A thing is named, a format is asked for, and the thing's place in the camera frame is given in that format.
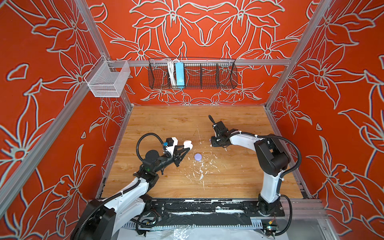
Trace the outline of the white round charging case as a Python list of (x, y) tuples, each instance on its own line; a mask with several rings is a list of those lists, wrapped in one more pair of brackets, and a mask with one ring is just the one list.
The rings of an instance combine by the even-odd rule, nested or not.
[(183, 145), (184, 145), (184, 149), (189, 148), (191, 150), (193, 148), (192, 141), (190, 141), (190, 140), (184, 141)]

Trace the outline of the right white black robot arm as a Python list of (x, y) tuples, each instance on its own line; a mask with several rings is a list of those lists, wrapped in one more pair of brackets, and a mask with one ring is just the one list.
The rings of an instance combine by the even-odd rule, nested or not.
[[(215, 122), (212, 116), (208, 117), (213, 123), (215, 132), (211, 137), (213, 147), (226, 148), (234, 145), (256, 153), (259, 165), (264, 172), (263, 187), (258, 196), (258, 211), (263, 216), (269, 216), (280, 204), (280, 189), (284, 176), (297, 170), (302, 163), (299, 148), (292, 141), (274, 134), (262, 136), (237, 129), (228, 130), (223, 122)], [(296, 151), (298, 159), (291, 168), (289, 168), (291, 159), (281, 141), (288, 143)]]

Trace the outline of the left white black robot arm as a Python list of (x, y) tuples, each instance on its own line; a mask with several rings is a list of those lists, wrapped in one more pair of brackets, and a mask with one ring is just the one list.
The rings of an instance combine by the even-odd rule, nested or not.
[[(149, 136), (159, 140), (163, 148), (162, 155), (156, 150), (150, 150), (145, 157), (141, 156), (140, 144)], [(163, 141), (154, 133), (141, 136), (136, 145), (136, 154), (142, 164), (134, 173), (134, 180), (111, 197), (90, 201), (70, 238), (110, 240), (128, 222), (134, 223), (139, 232), (155, 227), (160, 222), (160, 214), (153, 209), (153, 199), (148, 195), (148, 191), (155, 186), (166, 167), (171, 164), (179, 167), (192, 148), (190, 140), (179, 145), (175, 137)]]

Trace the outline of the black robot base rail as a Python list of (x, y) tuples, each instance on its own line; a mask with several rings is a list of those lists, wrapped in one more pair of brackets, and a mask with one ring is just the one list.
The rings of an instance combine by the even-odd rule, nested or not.
[(257, 199), (165, 199), (152, 200), (152, 213), (144, 214), (140, 231), (164, 231), (176, 228), (225, 228), (261, 230), (272, 221), (284, 219), (282, 204), (263, 214)]

